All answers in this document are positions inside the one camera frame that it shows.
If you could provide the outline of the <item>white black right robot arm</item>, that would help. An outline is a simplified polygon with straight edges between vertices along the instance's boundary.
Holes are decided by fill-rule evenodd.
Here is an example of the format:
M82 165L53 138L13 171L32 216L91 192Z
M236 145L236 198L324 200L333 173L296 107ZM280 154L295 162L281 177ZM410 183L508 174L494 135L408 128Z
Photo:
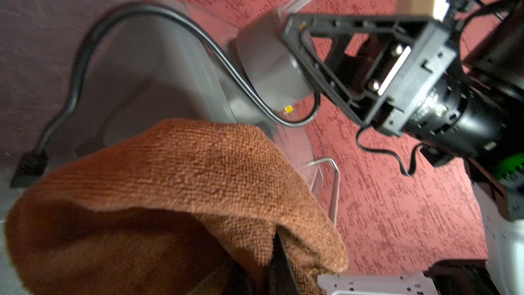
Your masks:
M282 39L311 83L363 134L409 135L434 167L464 162L488 258L399 277L320 276L328 294L523 293L523 0L451 25L428 16L292 14Z

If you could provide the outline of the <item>brown microfibre cloth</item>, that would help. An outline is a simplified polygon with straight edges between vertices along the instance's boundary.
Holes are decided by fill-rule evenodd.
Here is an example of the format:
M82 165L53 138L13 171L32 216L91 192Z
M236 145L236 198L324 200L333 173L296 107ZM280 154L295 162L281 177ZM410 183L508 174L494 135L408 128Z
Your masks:
M277 227L304 294L347 269L334 224L260 128L174 119L46 174L5 238L34 294L220 294L232 260L263 291Z

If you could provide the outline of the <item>grey steel coffee machine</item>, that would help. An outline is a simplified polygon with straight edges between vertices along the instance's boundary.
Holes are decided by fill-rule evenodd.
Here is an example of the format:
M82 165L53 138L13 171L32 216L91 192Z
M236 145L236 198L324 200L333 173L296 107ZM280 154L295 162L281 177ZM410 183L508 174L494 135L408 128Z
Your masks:
M145 0L194 20L226 51L271 109L301 120L297 104L313 93L296 59L281 42L283 15L271 11L236 27L180 0ZM325 181L301 128L269 120L237 86L218 59L189 31L164 18L134 17L120 24L87 75L76 111L47 146L48 170L119 143L160 121L182 117L253 124L285 153L315 197L332 192L329 216L337 220L340 175Z

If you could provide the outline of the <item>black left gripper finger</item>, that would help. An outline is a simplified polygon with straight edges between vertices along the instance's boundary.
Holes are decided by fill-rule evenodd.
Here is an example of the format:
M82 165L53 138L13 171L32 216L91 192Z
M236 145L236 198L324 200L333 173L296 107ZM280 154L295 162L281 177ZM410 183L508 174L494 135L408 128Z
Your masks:
M284 244L285 232L286 229L276 229L273 238L272 258L267 268L265 283L266 294L301 294Z

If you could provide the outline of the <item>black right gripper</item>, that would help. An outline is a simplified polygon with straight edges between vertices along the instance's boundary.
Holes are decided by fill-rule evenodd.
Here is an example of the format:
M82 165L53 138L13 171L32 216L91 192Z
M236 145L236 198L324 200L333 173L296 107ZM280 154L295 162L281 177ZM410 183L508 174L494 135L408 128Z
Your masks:
M387 136L401 135L457 57L450 30L428 16L292 14L282 40L315 91Z

